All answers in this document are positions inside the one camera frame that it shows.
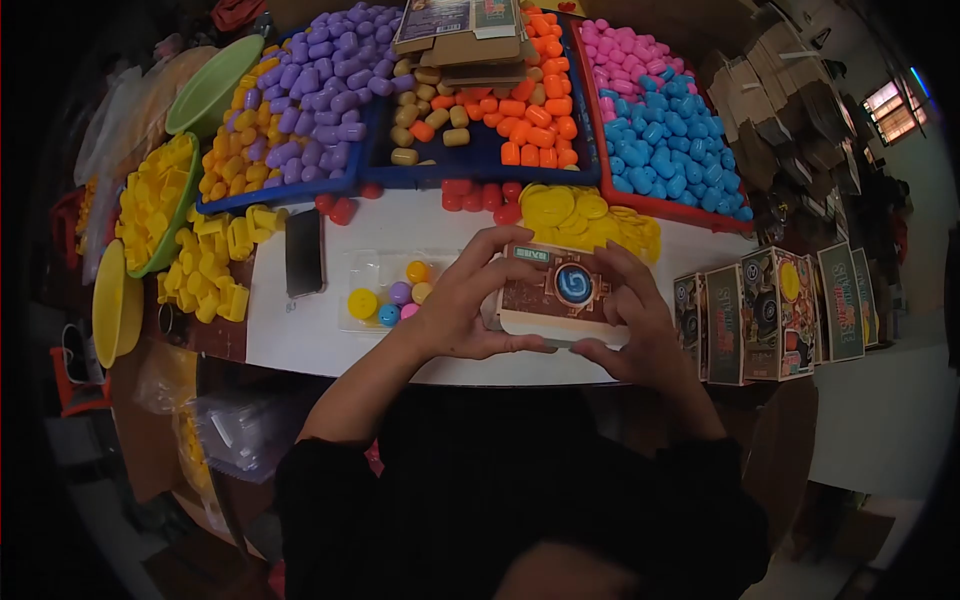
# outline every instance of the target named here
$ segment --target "black sleeve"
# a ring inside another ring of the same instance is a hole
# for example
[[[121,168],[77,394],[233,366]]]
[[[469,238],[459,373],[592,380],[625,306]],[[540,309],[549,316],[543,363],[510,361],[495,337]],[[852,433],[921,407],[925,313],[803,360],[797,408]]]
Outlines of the black sleeve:
[[[767,517],[740,485],[740,445],[733,438],[687,442],[655,461],[673,536],[665,552],[696,565],[690,597],[738,598],[763,579],[770,549]]]
[[[377,484],[360,450],[302,440],[276,469],[286,597],[343,598],[355,584],[349,557]]]

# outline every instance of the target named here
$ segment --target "red cloth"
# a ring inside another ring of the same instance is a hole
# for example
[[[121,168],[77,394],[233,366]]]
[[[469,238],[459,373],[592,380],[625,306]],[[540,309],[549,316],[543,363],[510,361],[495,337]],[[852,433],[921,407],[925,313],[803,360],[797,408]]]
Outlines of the red cloth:
[[[210,18],[222,32],[232,32],[253,22],[267,10],[267,0],[220,0]]]

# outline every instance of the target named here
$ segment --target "green bowl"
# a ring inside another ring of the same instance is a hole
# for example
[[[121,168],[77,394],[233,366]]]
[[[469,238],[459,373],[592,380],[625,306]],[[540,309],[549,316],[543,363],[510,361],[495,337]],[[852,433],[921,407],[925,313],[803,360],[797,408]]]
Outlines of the green bowl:
[[[200,140],[192,132],[184,135],[190,138],[193,144],[193,160],[190,161],[190,175],[187,176],[186,185],[183,187],[183,194],[180,195],[180,203],[177,204],[177,210],[174,211],[174,217],[170,220],[170,226],[166,233],[160,238],[160,243],[156,245],[156,252],[147,261],[139,271],[127,271],[127,275],[134,279],[140,279],[153,271],[162,271],[170,266],[170,263],[180,255],[180,244],[175,239],[177,231],[186,223],[186,211],[197,198],[197,187],[200,185],[200,178],[204,175],[204,168],[200,164]]]
[[[260,61],[263,36],[236,40],[210,59],[183,87],[167,113],[167,133],[191,131],[197,137],[216,133],[224,124],[233,90]]]

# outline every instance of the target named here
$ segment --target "window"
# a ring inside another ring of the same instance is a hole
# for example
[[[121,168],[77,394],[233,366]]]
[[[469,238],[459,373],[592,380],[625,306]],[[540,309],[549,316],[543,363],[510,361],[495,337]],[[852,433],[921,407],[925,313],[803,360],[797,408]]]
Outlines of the window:
[[[910,116],[911,109],[921,125],[926,123],[926,113],[920,108],[920,103],[909,86],[906,87],[906,93],[909,106],[903,103],[897,84],[890,82],[863,101],[863,107],[870,115],[884,146],[889,146],[917,127],[917,123]]]

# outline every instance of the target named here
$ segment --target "blue plastic tray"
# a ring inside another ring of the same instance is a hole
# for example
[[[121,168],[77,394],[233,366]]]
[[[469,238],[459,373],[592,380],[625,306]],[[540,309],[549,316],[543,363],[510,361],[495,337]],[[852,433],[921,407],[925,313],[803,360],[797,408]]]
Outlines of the blue plastic tray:
[[[564,28],[561,44],[564,46],[564,55],[570,60],[567,76],[570,78],[570,95],[574,105],[571,116],[579,132],[573,140],[573,150],[577,152],[577,166],[580,171],[501,164],[500,146],[506,140],[500,137],[496,129],[487,127],[482,121],[470,122],[470,143],[466,146],[447,148],[441,132],[437,132],[429,143],[415,141],[411,148],[420,154],[420,160],[433,159],[437,161],[436,165],[395,166],[390,162],[390,154],[396,148],[396,144],[390,139],[395,106],[393,99],[384,98],[380,99],[374,109],[376,118],[368,123],[368,139],[371,143],[364,149],[360,181],[374,181],[384,187],[402,189],[440,187],[442,180],[539,181],[566,185],[597,185],[600,182],[600,157],[590,125],[586,95],[577,75],[577,57],[575,53],[566,50],[566,37],[567,31]]]
[[[288,32],[284,36],[280,37],[279,41],[276,43],[282,44],[283,41],[288,37],[292,37],[294,34],[298,34],[305,29],[305,27],[302,27]],[[372,138],[372,134],[370,132],[372,131],[372,126],[375,126],[375,118],[377,118],[377,113],[379,111],[378,108],[374,108],[374,106],[377,104],[377,99],[377,97],[374,97],[373,102],[360,109],[361,119],[367,124],[367,139],[362,142],[354,142],[350,146],[350,155],[347,159],[347,169],[345,170],[346,172],[344,173],[343,177],[335,180],[313,180],[308,183],[280,185],[278,187],[248,192],[246,194],[229,196],[216,202],[210,202],[206,204],[204,204],[202,201],[202,194],[198,193],[196,201],[197,212],[203,215],[225,211],[239,214],[251,204],[298,204],[310,202],[318,194],[340,194],[341,196],[353,195],[357,182],[357,166],[360,164],[361,156],[364,155],[364,146],[371,143],[370,140]]]

